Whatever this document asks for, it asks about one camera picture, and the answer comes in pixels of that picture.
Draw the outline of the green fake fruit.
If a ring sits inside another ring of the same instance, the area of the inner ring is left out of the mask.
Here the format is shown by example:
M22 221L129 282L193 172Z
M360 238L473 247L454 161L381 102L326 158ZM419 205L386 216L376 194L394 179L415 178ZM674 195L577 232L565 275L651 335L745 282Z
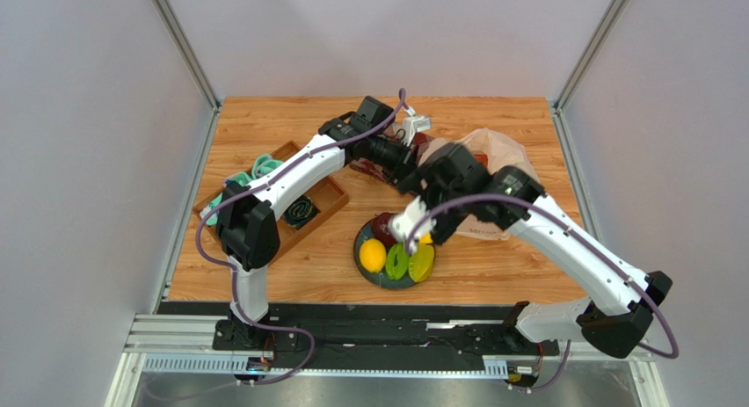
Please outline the green fake fruit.
M410 256L403 243L392 245L388 251L385 273L390 280L401 280L408 271Z

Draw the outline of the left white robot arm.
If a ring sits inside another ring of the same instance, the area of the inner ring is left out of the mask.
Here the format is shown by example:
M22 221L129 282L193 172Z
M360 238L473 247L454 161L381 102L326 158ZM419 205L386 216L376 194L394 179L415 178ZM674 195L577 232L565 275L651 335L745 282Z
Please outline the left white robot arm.
M352 161L379 166L391 185L415 169L414 149L384 134L405 106L403 99L390 107L367 96L356 111L325 122L273 172L246 186L231 183L224 188L215 225L232 273L233 300L224 339L250 349L265 343L267 332L256 325L269 309L267 269L280 250L277 221L293 202Z

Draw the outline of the translucent plastic bag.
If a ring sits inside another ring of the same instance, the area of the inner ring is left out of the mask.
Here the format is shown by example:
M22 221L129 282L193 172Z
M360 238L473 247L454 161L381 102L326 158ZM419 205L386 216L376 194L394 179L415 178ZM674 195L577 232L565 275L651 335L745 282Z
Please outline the translucent plastic bag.
M461 139L453 140L453 142L465 146L489 173L497 172L501 168L511 165L520 168L536 181L541 181L528 158L525 147L506 134L489 128L479 128ZM452 143L452 141L445 138L436 138L429 141L421 153L418 164L423 164L430 155L448 143ZM480 222L473 215L466 218L457 227L455 234L484 241L506 241L511 238L509 232L502 231L494 224Z

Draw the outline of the yellow fake pear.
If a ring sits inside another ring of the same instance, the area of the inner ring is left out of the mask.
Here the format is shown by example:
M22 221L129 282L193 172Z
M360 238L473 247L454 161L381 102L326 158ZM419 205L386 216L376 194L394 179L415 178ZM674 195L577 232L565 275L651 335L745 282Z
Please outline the yellow fake pear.
M430 233L426 233L425 235L419 238L418 242L420 244L433 244L433 239Z

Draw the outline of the yellow fake banana piece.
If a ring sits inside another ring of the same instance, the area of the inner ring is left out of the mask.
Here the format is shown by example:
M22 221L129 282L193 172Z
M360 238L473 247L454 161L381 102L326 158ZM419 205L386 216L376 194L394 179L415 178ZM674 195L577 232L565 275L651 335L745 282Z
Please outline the yellow fake banana piece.
M417 251L410 256L408 274L416 282L427 280L433 271L436 250L430 244L420 244Z

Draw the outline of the yellow fake fruit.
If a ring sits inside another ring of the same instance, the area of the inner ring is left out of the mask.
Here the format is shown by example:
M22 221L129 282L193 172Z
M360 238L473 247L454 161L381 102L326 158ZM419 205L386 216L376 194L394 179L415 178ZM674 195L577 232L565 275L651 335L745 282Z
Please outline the yellow fake fruit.
M366 240L359 248L361 266L369 273L380 273L387 261L386 246L379 240Z

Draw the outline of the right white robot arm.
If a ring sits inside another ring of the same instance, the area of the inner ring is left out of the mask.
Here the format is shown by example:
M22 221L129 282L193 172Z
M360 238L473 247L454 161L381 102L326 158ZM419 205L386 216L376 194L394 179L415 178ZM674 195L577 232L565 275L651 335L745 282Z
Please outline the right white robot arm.
M585 291L572 302L519 302L505 327L529 342L585 341L600 352L624 359L645 348L645 334L659 321L679 350L659 306L673 282L660 271L645 273L616 257L579 227L539 181L507 165L490 173L467 148L449 143L396 184L413 201L389 223L395 239L410 254L424 236L445 243L470 216L530 244Z

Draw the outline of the dark red fake fruit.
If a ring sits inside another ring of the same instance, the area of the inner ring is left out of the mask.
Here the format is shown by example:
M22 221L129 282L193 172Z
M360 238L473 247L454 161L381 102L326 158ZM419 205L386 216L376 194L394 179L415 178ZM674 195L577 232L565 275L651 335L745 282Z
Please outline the dark red fake fruit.
M373 237L380 241L386 248L389 248L397 243L397 240L393 236L389 228L390 219L394 215L392 213L381 213L378 214L371 222L370 229Z

